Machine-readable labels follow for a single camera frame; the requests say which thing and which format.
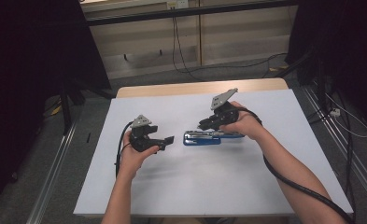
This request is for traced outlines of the aluminium floor rail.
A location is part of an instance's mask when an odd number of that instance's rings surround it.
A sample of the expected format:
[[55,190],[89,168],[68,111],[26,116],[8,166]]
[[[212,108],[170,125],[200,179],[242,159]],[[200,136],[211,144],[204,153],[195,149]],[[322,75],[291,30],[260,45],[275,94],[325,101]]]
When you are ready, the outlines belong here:
[[49,200],[55,189],[57,179],[64,164],[66,153],[74,137],[76,127],[77,123],[74,121],[71,126],[66,130],[61,144],[58,147],[55,158],[53,159],[52,165],[49,168],[46,180],[37,196],[37,199],[26,221],[26,224],[41,224],[43,216],[45,215],[45,212],[47,210]]
[[[313,87],[303,87],[304,95],[308,98],[317,115],[313,123],[322,123],[345,158],[344,192],[352,201],[361,198],[355,195],[353,179],[356,178],[367,195],[367,124],[360,119],[353,109],[349,109],[340,93],[325,93],[325,105],[320,104],[321,97]],[[330,111],[338,108],[340,117],[332,117]]]

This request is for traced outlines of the person's left hand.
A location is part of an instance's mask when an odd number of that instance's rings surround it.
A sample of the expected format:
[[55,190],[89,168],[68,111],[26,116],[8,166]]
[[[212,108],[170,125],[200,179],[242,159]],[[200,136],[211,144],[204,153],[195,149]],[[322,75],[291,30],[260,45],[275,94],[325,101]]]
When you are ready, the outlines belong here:
[[159,151],[158,146],[153,146],[143,152],[136,151],[129,140],[131,132],[123,136],[124,149],[121,153],[120,168],[117,178],[133,180],[136,172],[142,166],[144,160]]

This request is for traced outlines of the white wall socket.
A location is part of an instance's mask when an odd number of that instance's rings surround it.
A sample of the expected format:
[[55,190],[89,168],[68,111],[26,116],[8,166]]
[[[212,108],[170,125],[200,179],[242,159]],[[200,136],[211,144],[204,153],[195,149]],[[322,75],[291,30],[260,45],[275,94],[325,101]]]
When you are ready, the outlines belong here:
[[166,6],[168,9],[182,9],[189,7],[188,0],[170,0],[166,2]]

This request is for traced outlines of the blue stapler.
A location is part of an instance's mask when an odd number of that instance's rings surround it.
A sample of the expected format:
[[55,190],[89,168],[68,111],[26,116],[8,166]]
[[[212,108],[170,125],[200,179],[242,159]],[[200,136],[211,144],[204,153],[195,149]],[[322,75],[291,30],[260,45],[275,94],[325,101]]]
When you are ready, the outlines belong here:
[[184,146],[220,145],[222,139],[243,138],[240,133],[224,131],[186,131],[183,134]]

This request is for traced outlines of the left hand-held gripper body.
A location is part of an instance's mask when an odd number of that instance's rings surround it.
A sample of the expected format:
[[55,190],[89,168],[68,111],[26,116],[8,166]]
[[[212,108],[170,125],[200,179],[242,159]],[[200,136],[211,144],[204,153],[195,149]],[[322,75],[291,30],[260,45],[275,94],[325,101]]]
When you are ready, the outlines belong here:
[[158,146],[159,150],[165,150],[166,144],[164,139],[151,139],[148,133],[148,126],[154,126],[151,121],[143,115],[139,115],[131,125],[131,133],[129,140],[132,147],[138,152]]

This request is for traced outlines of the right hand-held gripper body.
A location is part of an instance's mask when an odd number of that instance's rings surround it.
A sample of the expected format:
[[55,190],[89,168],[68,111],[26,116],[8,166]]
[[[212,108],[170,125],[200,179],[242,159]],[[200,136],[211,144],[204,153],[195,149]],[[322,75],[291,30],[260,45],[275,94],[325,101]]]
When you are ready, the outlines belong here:
[[210,118],[215,120],[211,124],[214,124],[217,129],[221,125],[227,125],[237,121],[239,112],[235,106],[228,102],[236,92],[238,92],[238,89],[233,88],[212,99],[211,110],[214,114]]

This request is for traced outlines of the person's right hand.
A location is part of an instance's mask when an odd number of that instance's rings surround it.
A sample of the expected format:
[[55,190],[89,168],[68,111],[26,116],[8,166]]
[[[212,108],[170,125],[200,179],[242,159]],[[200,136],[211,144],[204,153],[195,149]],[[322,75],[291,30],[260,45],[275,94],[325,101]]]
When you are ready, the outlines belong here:
[[221,125],[219,128],[225,132],[236,132],[248,136],[252,140],[260,140],[266,133],[265,128],[248,112],[248,109],[236,101],[232,105],[239,108],[236,122]]

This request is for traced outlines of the black stand leg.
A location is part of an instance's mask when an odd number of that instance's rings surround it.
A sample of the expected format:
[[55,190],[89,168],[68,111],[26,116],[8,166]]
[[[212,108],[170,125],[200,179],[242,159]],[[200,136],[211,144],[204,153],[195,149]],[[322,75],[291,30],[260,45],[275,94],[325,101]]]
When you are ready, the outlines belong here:
[[83,105],[85,97],[81,93],[79,83],[75,79],[67,79],[62,83],[60,98],[64,117],[64,135],[67,135],[73,123],[69,102],[74,105]]

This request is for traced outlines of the light wooden cabinet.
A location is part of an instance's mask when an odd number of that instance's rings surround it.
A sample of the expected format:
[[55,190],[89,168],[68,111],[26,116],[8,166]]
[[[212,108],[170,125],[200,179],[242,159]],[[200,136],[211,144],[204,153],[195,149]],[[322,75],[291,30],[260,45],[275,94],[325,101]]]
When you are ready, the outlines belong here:
[[[169,10],[170,0],[79,0],[86,19]],[[209,7],[260,0],[188,0]],[[91,28],[109,78],[194,73],[207,65],[288,51],[297,6],[244,10]]]

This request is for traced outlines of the black curtain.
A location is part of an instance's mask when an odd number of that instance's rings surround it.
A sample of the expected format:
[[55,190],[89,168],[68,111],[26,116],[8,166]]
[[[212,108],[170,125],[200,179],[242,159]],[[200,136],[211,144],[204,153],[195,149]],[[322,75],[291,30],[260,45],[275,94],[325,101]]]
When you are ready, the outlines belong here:
[[47,99],[109,80],[81,0],[0,0],[0,195],[31,147]]
[[285,62],[306,53],[367,121],[367,0],[298,0]]

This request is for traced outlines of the black horizontal bar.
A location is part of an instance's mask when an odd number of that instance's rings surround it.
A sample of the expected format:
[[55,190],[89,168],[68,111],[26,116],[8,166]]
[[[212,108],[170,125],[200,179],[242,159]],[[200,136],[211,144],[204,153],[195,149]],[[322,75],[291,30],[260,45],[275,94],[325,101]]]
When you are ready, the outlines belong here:
[[256,10],[275,7],[297,6],[299,0],[260,0],[255,2],[227,4],[209,7],[192,7],[183,9],[169,9],[155,12],[136,13],[131,15],[113,15],[87,19],[89,26],[117,24],[134,21],[151,21],[169,18],[179,18],[206,14],[226,13],[244,10]]

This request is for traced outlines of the wooden table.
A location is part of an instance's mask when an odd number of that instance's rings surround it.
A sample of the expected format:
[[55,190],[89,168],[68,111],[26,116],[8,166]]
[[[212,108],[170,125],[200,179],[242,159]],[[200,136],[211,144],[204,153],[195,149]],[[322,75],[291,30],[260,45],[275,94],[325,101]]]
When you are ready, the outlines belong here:
[[227,81],[132,86],[120,88],[117,98],[222,93],[237,88],[240,92],[287,90],[283,78],[258,78]]

